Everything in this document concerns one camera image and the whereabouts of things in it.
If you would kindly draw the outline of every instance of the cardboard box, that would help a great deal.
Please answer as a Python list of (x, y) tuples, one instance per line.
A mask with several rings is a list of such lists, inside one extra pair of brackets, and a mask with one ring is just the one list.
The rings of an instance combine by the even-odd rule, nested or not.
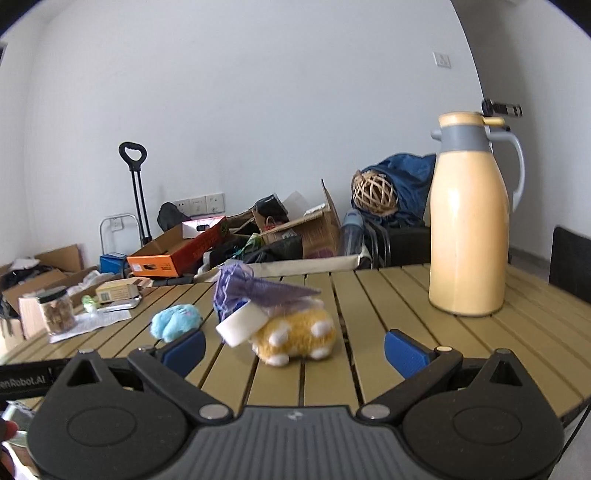
[[(78, 245), (70, 245), (69, 247), (59, 248), (50, 252), (45, 252), (35, 256), (42, 264), (55, 267), (59, 270), (51, 270), (49, 272), (42, 273), (30, 280), (27, 280), (19, 285), (15, 285), (2, 292), (7, 302), (11, 305), (17, 313), (20, 312), (18, 306), (18, 299), (27, 293), (39, 291), (53, 285), (59, 281), (63, 281), (68, 276), (60, 270), (66, 272), (78, 273), (82, 268), (82, 259), (80, 257), (80, 251)], [(0, 267), (0, 275), (7, 272), (10, 265), (4, 265)]]
[(339, 250), (340, 222), (335, 204), (322, 181), (322, 190), (326, 204), (319, 209), (292, 222), (284, 223), (271, 230), (264, 231), (265, 219), (255, 210), (252, 211), (255, 222), (261, 229), (261, 238), (266, 244), (282, 240), (289, 236), (301, 235), (303, 239), (304, 258), (334, 257)]
[(183, 238), (197, 238), (199, 235), (205, 233), (206, 230), (213, 227), (213, 225), (218, 223), (222, 218), (223, 216), (207, 217), (183, 222)]
[(227, 234), (226, 217), (219, 217), (209, 229), (195, 238), (183, 238), (179, 224), (127, 257), (134, 275), (141, 277), (180, 277), (190, 271), (211, 247)]
[[(39, 308), (37, 296), (35, 295), (36, 293), (39, 293), (41, 290), (49, 290), (51, 288), (56, 287), (73, 287), (74, 285), (78, 285), (80, 282), (82, 282), (82, 280), (84, 280), (84, 277), (87, 276), (90, 272), (98, 269), (99, 267), (85, 268), (84, 270), (80, 270), (78, 273), (67, 275), (66, 278), (59, 279), (49, 285), (46, 285), (38, 291), (36, 290), (35, 292), (27, 293), (27, 296), (25, 297), (20, 297), (18, 299), (18, 312), (21, 316), (22, 329), (25, 337), (30, 338), (33, 335), (35, 335), (39, 330), (43, 330), (45, 328), (45, 322), (43, 321), (43, 317), (41, 315), (41, 309)], [(96, 294), (96, 289), (99, 287), (99, 285), (100, 283), (97, 283), (96, 285), (92, 285), (70, 296), (74, 308), (76, 308), (78, 305), (81, 305), (82, 297), (84, 295), (94, 297)]]
[(147, 287), (150, 283), (147, 278), (137, 277), (111, 280), (96, 289), (96, 296), (101, 303), (133, 299), (139, 295), (141, 288)]

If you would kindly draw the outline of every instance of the wooden slat table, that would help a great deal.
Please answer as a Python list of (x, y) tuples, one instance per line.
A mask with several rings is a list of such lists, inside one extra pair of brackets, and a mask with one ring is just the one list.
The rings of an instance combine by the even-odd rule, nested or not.
[[(163, 287), (150, 291), (132, 319), (51, 345), (39, 333), (5, 355), (2, 363), (38, 361), (93, 348), (104, 358), (126, 356), (154, 344), (150, 321), (171, 305), (195, 304), (206, 319), (205, 358), (187, 380), (239, 412), (244, 405), (345, 404), (356, 411), (402, 381), (384, 357), (384, 334), (398, 328), (429, 348), (451, 345), (464, 356), (486, 358), (510, 348), (548, 398), (570, 418), (591, 397), (591, 305), (508, 267), (505, 305), (491, 316), (468, 318), (428, 301), (428, 265), (276, 279), (321, 289), (319, 297), (339, 325), (333, 355), (321, 362), (293, 360), (274, 368), (259, 362), (249, 345), (230, 348), (215, 331), (213, 286)], [(38, 407), (40, 398), (25, 402)]]

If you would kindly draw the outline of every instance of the jar lid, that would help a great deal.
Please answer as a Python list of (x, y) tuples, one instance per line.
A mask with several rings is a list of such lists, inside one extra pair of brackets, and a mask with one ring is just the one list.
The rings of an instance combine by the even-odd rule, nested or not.
[(39, 300), (39, 303), (47, 303), (48, 301), (57, 300), (66, 295), (67, 290), (68, 289), (65, 287), (50, 288), (37, 295), (37, 300)]

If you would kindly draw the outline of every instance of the thermos lid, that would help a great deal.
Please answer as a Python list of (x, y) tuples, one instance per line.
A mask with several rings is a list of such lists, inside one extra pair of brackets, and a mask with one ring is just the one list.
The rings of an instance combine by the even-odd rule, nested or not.
[(444, 127), (452, 127), (453, 125), (476, 125), (477, 127), (502, 127), (505, 125), (505, 120), (498, 116), (484, 117), (478, 112), (451, 112), (439, 117), (439, 125)]

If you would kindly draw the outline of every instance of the black chair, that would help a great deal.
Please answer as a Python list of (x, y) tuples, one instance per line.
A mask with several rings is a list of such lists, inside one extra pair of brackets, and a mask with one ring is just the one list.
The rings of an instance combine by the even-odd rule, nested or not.
[(591, 303), (591, 239), (554, 229), (548, 283)]

